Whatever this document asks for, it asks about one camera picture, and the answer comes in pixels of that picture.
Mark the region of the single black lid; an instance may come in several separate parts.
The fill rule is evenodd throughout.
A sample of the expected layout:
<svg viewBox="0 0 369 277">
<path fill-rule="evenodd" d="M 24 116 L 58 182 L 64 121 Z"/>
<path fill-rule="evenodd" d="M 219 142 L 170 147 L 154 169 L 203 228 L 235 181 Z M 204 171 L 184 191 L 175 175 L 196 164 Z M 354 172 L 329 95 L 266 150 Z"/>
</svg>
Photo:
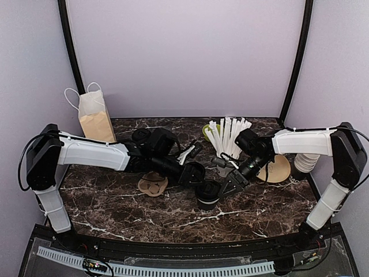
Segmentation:
<svg viewBox="0 0 369 277">
<path fill-rule="evenodd" d="M 131 139 L 133 142 L 148 142 L 152 135 L 149 129 L 139 128 L 133 132 Z"/>
<path fill-rule="evenodd" d="M 206 179 L 202 185 L 196 187 L 195 195 L 201 201 L 213 202 L 219 199 L 218 193 L 220 188 L 221 185 L 217 181 Z"/>
</svg>

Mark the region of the brown pulp cup carrier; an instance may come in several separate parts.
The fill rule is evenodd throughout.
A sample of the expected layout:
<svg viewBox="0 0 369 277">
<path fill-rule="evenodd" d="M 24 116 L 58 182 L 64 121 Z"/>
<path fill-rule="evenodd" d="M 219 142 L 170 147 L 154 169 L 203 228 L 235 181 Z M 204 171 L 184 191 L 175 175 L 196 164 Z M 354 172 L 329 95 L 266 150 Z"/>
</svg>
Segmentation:
<svg viewBox="0 0 369 277">
<path fill-rule="evenodd" d="M 151 171 L 145 174 L 138 182 L 140 192 L 149 197 L 158 197 L 164 193 L 168 186 L 168 178 Z"/>
</svg>

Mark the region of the stack of paper cups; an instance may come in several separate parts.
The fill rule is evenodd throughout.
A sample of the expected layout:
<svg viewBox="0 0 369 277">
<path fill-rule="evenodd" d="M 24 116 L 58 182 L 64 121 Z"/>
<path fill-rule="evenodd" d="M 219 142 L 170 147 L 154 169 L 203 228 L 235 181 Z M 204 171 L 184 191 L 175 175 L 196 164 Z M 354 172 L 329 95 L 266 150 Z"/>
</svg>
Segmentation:
<svg viewBox="0 0 369 277">
<path fill-rule="evenodd" d="M 317 154 L 297 154 L 291 167 L 291 177 L 297 181 L 303 180 L 314 169 L 319 158 Z"/>
</svg>

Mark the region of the black paper coffee cup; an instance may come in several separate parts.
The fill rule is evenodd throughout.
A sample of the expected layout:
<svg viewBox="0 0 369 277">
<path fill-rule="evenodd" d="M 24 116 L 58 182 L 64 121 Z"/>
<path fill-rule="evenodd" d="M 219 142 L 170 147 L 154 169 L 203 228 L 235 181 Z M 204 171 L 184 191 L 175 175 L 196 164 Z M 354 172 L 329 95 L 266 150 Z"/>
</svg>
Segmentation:
<svg viewBox="0 0 369 277">
<path fill-rule="evenodd" d="M 135 142 L 135 147 L 138 148 L 140 151 L 146 151 L 147 150 L 146 142 Z"/>
</svg>

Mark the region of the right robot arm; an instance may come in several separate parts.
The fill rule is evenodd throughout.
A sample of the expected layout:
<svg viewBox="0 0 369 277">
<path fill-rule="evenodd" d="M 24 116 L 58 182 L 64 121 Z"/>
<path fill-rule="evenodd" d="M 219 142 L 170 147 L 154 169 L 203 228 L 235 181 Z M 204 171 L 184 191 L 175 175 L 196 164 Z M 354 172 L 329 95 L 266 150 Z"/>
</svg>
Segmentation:
<svg viewBox="0 0 369 277">
<path fill-rule="evenodd" d="M 243 130 L 236 137 L 235 144 L 249 157 L 227 174 L 218 197 L 225 198 L 242 191 L 264 166 L 274 161 L 276 155 L 294 154 L 294 167 L 299 175 L 310 173 L 321 156 L 331 157 L 331 181 L 301 224 L 301 233 L 294 238 L 294 245 L 299 250 L 307 250 L 316 242 L 316 232 L 368 179 L 362 177 L 368 160 L 360 141 L 364 136 L 348 122 L 330 128 L 285 128 L 265 136 L 259 136 L 250 129 Z"/>
</svg>

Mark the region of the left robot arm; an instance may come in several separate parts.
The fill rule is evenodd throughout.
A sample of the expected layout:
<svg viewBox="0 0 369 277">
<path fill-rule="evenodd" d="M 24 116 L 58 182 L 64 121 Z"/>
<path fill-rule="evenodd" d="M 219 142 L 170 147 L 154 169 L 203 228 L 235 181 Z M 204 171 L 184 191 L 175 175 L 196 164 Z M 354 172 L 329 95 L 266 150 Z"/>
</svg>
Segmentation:
<svg viewBox="0 0 369 277">
<path fill-rule="evenodd" d="M 26 173 L 27 186 L 36 195 L 58 241 L 69 252 L 81 247 L 81 238 L 72 232 L 73 225 L 62 201 L 56 170 L 61 165 L 82 165 L 127 173 L 154 171 L 184 187 L 205 182 L 205 169 L 197 162 L 188 162 L 201 151 L 194 141 L 185 149 L 175 134 L 164 128 L 139 128 L 131 138 L 121 142 L 105 142 L 78 137 L 48 124 L 40 134 L 28 141 L 18 163 L 17 177 Z"/>
</svg>

